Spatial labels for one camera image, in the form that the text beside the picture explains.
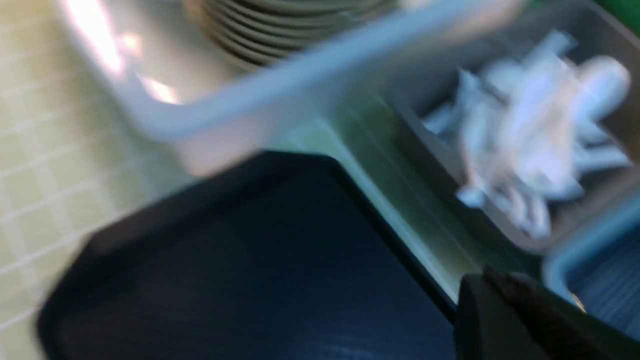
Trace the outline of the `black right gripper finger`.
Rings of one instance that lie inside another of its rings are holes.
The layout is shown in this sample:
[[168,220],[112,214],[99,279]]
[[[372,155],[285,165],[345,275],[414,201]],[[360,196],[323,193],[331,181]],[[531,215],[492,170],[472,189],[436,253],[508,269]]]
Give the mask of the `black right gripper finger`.
[[459,360],[637,360],[639,342],[523,273],[462,277],[454,317]]

